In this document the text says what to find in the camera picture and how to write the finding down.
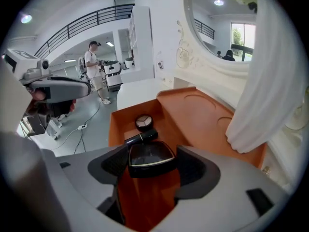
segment black cylindrical object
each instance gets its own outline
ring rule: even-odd
[[[153,139],[158,138],[158,132],[155,128],[152,128],[148,131],[145,131],[143,133],[140,133],[134,137],[131,137],[129,139],[125,140],[126,145],[131,148],[132,145],[138,145],[142,143],[148,143],[152,141]]]

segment window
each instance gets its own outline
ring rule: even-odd
[[[233,57],[236,61],[251,61],[254,42],[255,25],[245,23],[232,23]]]

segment gray floor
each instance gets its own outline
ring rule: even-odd
[[[117,110],[117,91],[110,92],[108,96],[112,102],[109,105],[100,105],[98,113],[87,122],[88,127],[84,130],[83,140],[86,151],[96,150],[108,146],[108,136],[110,127],[111,112]],[[100,98],[96,91],[89,96],[78,99],[75,104],[74,112],[70,113],[67,118],[61,120],[63,126],[61,127],[60,137],[56,140],[60,145],[66,137],[74,129],[84,124],[98,109]],[[53,150],[55,155],[64,156],[74,153],[75,148],[80,140],[81,131],[77,130],[67,139],[63,146],[59,149]],[[76,150],[76,153],[84,152],[83,143],[81,142]]]

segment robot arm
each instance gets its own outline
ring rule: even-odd
[[[35,103],[35,113],[25,114],[31,132],[28,136],[45,133],[51,117],[67,114],[72,100],[90,94],[91,86],[83,81],[64,76],[52,76],[48,60],[39,59],[24,51],[7,49],[4,61],[14,77],[28,89],[39,89],[46,94]]]

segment white curtain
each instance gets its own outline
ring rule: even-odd
[[[305,95],[307,56],[293,24],[275,0],[258,0],[248,80],[226,136],[246,153],[271,139]]]

